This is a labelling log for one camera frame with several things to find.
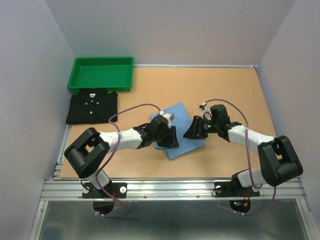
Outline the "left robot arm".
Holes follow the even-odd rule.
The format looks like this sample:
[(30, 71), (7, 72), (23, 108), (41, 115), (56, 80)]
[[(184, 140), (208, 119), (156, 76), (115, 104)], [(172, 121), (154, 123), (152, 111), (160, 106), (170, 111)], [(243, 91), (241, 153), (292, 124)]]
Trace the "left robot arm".
[(176, 127), (172, 125), (173, 113), (156, 115), (151, 122), (120, 132), (99, 132), (94, 127), (86, 129), (68, 148), (64, 156), (81, 180), (94, 186), (100, 197), (111, 193), (110, 178), (100, 170), (108, 153), (125, 149), (142, 149), (157, 143), (162, 148), (177, 148)]

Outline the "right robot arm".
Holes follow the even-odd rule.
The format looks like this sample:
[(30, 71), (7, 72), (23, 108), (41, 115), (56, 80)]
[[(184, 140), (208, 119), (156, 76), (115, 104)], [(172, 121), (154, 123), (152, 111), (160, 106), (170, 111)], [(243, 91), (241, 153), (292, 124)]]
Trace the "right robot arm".
[(254, 152), (258, 155), (259, 167), (249, 165), (233, 175), (230, 182), (233, 194), (242, 195), (248, 187), (257, 188), (264, 184), (277, 187), (303, 174), (303, 166), (288, 137), (264, 135), (239, 122), (232, 122), (223, 104), (210, 108), (200, 105), (199, 108), (202, 114), (194, 116), (184, 138), (204, 140), (209, 134), (217, 134), (227, 142), (245, 147), (248, 154)]

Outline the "light blue long sleeve shirt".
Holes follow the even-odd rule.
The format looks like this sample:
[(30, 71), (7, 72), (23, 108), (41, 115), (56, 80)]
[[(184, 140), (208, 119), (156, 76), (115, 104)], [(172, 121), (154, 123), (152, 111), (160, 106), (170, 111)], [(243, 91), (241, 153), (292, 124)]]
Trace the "light blue long sleeve shirt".
[(179, 143), (179, 147), (170, 148), (170, 147), (160, 147), (157, 143), (154, 143), (153, 146), (155, 149), (164, 150), (166, 156), (169, 160), (174, 160), (178, 157), (181, 157), (191, 151), (197, 150), (204, 147), (205, 141), (202, 139), (187, 139), (183, 138), (185, 132), (189, 129), (192, 124), (192, 119), (190, 118), (184, 105), (179, 102), (171, 107), (168, 107), (164, 110), (164, 113), (173, 113), (174, 119), (171, 122), (173, 126), (176, 127), (176, 137)]

